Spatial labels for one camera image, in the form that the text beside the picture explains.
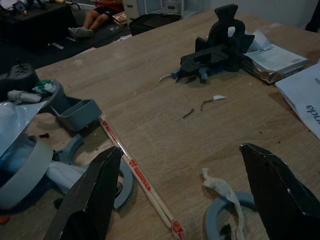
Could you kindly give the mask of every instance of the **person's leg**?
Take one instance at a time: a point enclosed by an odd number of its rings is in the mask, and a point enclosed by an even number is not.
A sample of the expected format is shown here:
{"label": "person's leg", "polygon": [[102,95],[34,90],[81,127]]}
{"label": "person's leg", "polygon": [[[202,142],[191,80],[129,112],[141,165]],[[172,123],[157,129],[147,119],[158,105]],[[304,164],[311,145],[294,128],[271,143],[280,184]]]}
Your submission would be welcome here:
{"label": "person's leg", "polygon": [[91,25],[95,22],[95,20],[100,16],[100,14],[96,10],[87,11],[85,13],[85,20],[83,27],[85,29],[90,29]]}
{"label": "person's leg", "polygon": [[109,20],[109,16],[106,14],[101,14],[97,17],[97,19],[94,21],[94,23],[90,26],[90,30],[97,31],[106,21]]}

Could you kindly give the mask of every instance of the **dark floor mat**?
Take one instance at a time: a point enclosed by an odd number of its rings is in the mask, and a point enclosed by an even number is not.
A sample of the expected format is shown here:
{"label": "dark floor mat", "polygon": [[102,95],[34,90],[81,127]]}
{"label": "dark floor mat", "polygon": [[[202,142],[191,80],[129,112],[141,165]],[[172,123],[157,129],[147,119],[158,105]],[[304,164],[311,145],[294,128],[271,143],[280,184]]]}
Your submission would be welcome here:
{"label": "dark floor mat", "polygon": [[[85,12],[85,10],[74,11],[74,17],[78,23],[83,21]],[[79,41],[71,41],[67,38],[56,41],[57,44],[63,46],[63,49],[50,45],[30,50],[0,41],[0,73],[8,72],[11,66],[17,64],[16,59],[20,59],[24,63],[30,63],[35,69],[38,69],[70,58],[89,48],[100,48],[118,40],[121,36],[129,34],[130,30],[127,27],[119,28],[115,23],[109,22],[97,31],[93,37],[80,39]]]}

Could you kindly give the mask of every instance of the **white wall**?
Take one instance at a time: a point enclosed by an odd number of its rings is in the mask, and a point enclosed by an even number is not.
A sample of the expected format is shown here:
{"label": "white wall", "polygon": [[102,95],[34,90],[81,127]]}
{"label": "white wall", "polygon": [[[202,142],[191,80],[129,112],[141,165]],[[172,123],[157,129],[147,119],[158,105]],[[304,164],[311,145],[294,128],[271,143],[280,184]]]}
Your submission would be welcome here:
{"label": "white wall", "polygon": [[238,11],[256,15],[277,23],[296,26],[306,25],[319,0],[204,0],[203,10],[237,4]]}

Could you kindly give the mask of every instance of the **black shorts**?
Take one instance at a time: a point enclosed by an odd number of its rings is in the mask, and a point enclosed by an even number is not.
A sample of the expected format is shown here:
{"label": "black shorts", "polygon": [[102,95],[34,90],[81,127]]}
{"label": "black shorts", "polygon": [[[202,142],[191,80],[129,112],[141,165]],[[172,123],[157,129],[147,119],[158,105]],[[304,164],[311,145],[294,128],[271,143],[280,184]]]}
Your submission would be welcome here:
{"label": "black shorts", "polygon": [[100,7],[100,6],[99,6],[99,7],[95,8],[95,9],[93,9],[93,10],[95,10],[96,12],[98,12],[100,15],[101,15],[101,14],[107,15],[107,16],[109,17],[109,20],[112,19],[112,16],[113,16],[113,15],[118,14],[118,12],[117,12],[116,10],[114,10],[114,9],[112,9],[112,8],[109,8],[109,7]]}

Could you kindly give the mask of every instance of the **person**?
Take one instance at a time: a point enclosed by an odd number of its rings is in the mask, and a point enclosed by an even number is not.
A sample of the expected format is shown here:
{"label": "person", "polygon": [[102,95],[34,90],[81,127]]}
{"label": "person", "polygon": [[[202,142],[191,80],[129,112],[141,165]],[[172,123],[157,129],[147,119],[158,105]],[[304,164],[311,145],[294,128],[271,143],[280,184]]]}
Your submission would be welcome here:
{"label": "person", "polygon": [[112,16],[124,11],[122,0],[94,0],[97,6],[85,13],[82,27],[69,27],[70,35],[75,38],[88,38],[94,35],[104,23],[112,20]]}

